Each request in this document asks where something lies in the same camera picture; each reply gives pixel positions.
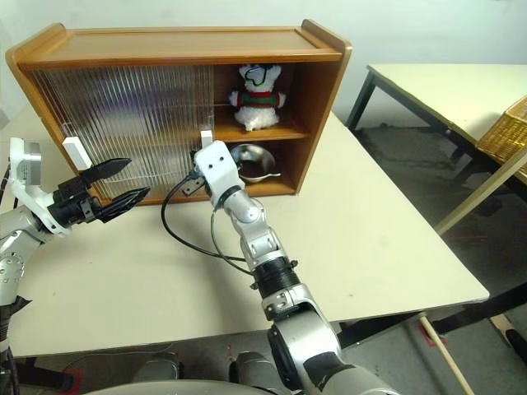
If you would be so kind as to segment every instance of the black cable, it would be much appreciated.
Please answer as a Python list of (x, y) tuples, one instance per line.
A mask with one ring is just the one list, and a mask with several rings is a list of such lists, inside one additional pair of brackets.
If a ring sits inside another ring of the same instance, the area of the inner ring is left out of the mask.
[(240, 272), (242, 273), (245, 273), (245, 274), (248, 274), (250, 276), (253, 275), (253, 273), (249, 272), (248, 270), (245, 270), (244, 268), (242, 267), (239, 267), (238, 265), (236, 265), (234, 262), (232, 262), (228, 257), (226, 257), (223, 252), (220, 250), (220, 248), (218, 247), (217, 245), (217, 242), (216, 242), (216, 236), (214, 234), (214, 218), (216, 217), (216, 209), (212, 211), (212, 214), (211, 214), (211, 236), (212, 236), (212, 242), (214, 243), (214, 247), (216, 247), (216, 251), (217, 253), (220, 254), (220, 257), (222, 257), (222, 259), (227, 262), (229, 265), (231, 265), (234, 269), (236, 270), (239, 270)]
[(3, 175), (2, 183), (0, 184), (0, 204), (2, 204), (3, 192), (6, 190), (7, 181), (9, 180), (9, 170), (11, 169), (11, 164), (7, 164), (6, 173)]
[[(175, 195), (176, 192), (178, 192), (184, 183), (192, 179), (190, 175), (187, 175), (184, 179), (179, 181), (175, 187), (171, 189), (170, 192), (165, 197), (165, 201), (161, 205), (161, 222), (163, 223), (163, 226), (165, 227), (166, 231), (170, 236), (172, 236), (174, 239), (178, 240), (181, 244), (186, 245), (187, 247), (190, 247), (191, 249), (198, 251), (200, 253), (204, 253), (205, 255), (208, 255), (209, 257), (214, 258), (223, 258), (221, 255), (217, 253), (213, 253), (211, 251), (208, 251), (206, 249), (202, 249), (201, 247), (198, 247), (197, 245), (194, 245), (184, 239), (181, 239), (168, 225), (168, 222), (166, 221), (166, 207), (168, 206), (169, 201), (172, 199), (172, 197)], [(238, 261), (238, 262), (245, 262), (244, 258), (238, 258), (238, 257), (229, 257), (226, 256), (226, 258), (229, 258), (232, 261)]]
[(11, 347), (7, 348), (7, 363), (11, 371), (11, 386), (13, 388), (13, 395), (20, 395), (20, 383), (18, 382), (18, 371), (16, 370), (15, 357), (11, 351)]

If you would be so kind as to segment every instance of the white wall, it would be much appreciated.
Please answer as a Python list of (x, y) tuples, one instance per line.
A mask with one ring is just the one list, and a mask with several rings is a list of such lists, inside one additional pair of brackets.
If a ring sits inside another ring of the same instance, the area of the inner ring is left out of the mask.
[[(0, 0), (0, 48), (50, 23), (66, 27), (284, 26), (312, 18), (352, 41), (352, 60), (333, 107), (346, 119), (368, 63), (527, 63), (527, 0)], [(26, 98), (2, 56), (0, 109), (14, 117)], [(417, 120), (382, 93), (362, 125)]]

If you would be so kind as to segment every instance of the cabinet top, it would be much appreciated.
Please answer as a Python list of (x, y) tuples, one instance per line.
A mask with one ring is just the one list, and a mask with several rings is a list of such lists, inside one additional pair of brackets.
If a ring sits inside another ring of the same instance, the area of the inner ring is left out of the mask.
[(334, 62), (349, 43), (305, 21), (302, 27), (67, 30), (51, 25), (8, 53), (18, 67)]

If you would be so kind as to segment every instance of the white table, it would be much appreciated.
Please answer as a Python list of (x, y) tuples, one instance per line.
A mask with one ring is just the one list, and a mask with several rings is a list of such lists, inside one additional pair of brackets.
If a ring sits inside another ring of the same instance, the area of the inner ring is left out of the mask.
[[(71, 170), (31, 108), (0, 132), (41, 142), (44, 186)], [(268, 221), (332, 321), (485, 300), (488, 292), (334, 117), (298, 196), (264, 197)], [(10, 197), (2, 204), (5, 211)], [(269, 328), (251, 279), (195, 253), (162, 228), (158, 206), (77, 225), (37, 251), (19, 294), (33, 300), (10, 326), (17, 356), (87, 351)], [(169, 221), (212, 247), (209, 202), (174, 205)], [(238, 254), (219, 215), (218, 239)]]
[[(453, 132), (450, 139), (469, 149), (527, 95), (524, 64), (371, 64), (368, 70), (347, 121), (352, 131), (379, 87), (432, 127)], [(515, 176), (527, 184), (527, 174)]]

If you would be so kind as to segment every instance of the wicker basket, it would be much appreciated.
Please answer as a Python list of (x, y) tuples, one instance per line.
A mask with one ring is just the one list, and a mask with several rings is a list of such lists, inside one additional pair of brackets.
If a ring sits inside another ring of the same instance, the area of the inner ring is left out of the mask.
[[(505, 162), (527, 143), (527, 96), (515, 102), (479, 139), (476, 147)], [(527, 165), (521, 168), (527, 172)]]

